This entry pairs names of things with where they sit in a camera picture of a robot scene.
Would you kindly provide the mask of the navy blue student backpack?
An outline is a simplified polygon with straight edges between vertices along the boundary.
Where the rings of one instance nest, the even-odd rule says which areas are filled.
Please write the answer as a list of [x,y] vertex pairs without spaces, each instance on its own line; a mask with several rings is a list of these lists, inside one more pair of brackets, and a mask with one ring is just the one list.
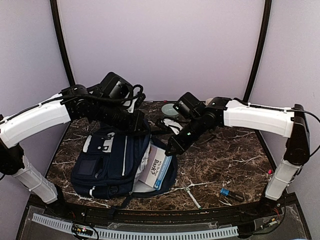
[[103,126],[87,137],[70,176],[78,195],[103,200],[127,196],[149,198],[170,190],[177,177],[176,156],[172,157],[160,190],[139,181],[151,145],[163,150],[166,147],[152,133],[146,119],[144,123],[146,133],[141,135],[126,135]]

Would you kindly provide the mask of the dog cover picture book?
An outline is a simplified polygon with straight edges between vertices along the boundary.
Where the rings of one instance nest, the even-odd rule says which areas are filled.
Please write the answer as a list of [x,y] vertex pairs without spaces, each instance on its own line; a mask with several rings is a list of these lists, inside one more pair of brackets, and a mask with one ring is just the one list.
[[146,167],[143,169],[138,180],[159,191],[171,161],[172,156],[167,156],[164,149],[151,144]]

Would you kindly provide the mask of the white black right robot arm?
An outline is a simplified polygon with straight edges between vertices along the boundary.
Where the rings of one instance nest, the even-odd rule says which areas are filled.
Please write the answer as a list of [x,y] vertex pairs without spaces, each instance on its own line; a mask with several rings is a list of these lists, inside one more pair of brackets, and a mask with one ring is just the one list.
[[183,154],[201,135],[217,127],[247,128],[286,139],[283,156],[265,188],[265,198],[255,205],[255,213],[260,217],[274,210],[274,201],[311,157],[309,126],[300,104],[272,107],[229,97],[214,97],[204,103],[187,92],[173,107],[189,122],[169,138],[167,156]]

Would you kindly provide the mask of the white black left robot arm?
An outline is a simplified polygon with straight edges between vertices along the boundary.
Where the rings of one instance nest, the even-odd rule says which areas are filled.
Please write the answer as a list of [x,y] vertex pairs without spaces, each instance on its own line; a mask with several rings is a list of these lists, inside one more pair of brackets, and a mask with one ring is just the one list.
[[144,114],[138,109],[145,99],[143,87],[116,83],[86,88],[77,84],[11,116],[0,118],[0,172],[20,181],[60,218],[70,206],[60,188],[47,180],[28,160],[20,143],[52,127],[86,118],[105,123],[127,134],[143,131]]

